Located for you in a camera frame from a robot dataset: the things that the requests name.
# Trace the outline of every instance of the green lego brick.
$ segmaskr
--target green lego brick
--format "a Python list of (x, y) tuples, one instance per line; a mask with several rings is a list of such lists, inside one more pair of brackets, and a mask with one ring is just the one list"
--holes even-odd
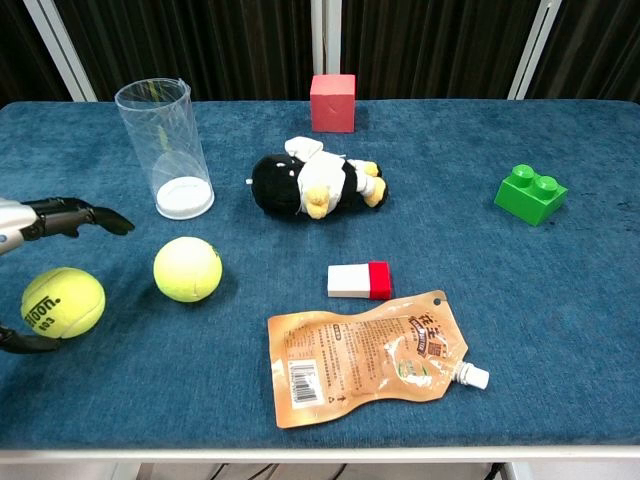
[(562, 205), (567, 191), (553, 177), (538, 175), (529, 165), (516, 165), (502, 181), (495, 204), (535, 227)]

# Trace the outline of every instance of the cup rim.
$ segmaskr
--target cup rim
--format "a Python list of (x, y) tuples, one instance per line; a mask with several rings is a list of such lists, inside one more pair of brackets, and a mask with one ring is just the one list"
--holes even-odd
[[(131, 88), (134, 85), (138, 85), (140, 83), (156, 82), (156, 81), (174, 83), (174, 84), (177, 84), (177, 85), (182, 84), (184, 86), (184, 93), (177, 100), (174, 100), (173, 102), (168, 103), (167, 105), (161, 105), (161, 106), (154, 107), (154, 108), (145, 108), (145, 109), (142, 109), (142, 108), (131, 108), (131, 107), (127, 107), (127, 106), (123, 105), (120, 102), (119, 97), (120, 97), (120, 94), (124, 90), (126, 90), (128, 88)], [(163, 108), (169, 108), (174, 103), (177, 103), (180, 100), (184, 99), (185, 97), (188, 97), (190, 93), (191, 93), (191, 87), (189, 87), (189, 84), (187, 82), (185, 82), (184, 80), (182, 80), (181, 78), (175, 79), (175, 78), (167, 78), (167, 77), (155, 77), (155, 78), (144, 78), (142, 80), (136, 80), (135, 82), (132, 82), (132, 83), (129, 83), (129, 84), (123, 86), (122, 88), (120, 88), (120, 90), (118, 90), (116, 92), (116, 94), (114, 95), (113, 99), (115, 101), (115, 104), (118, 106), (118, 108), (120, 108), (122, 110), (128, 110), (130, 112), (149, 112), (149, 111), (153, 111), (153, 110), (162, 110)]]

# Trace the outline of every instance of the barcode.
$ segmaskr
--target barcode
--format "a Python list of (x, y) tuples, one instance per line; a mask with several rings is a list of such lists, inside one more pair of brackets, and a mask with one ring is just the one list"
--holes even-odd
[(324, 403), (315, 360), (289, 361), (289, 380), (293, 408), (312, 407)]

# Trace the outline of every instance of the red cube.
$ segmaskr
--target red cube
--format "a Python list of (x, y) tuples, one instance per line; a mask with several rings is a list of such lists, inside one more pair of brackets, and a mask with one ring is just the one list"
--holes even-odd
[(356, 76), (314, 75), (311, 82), (311, 129), (353, 133), (356, 118)]

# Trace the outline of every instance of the white block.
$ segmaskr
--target white block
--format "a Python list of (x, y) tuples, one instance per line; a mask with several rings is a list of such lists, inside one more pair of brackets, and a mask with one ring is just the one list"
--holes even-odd
[(369, 264), (330, 265), (327, 293), (330, 297), (369, 298)]

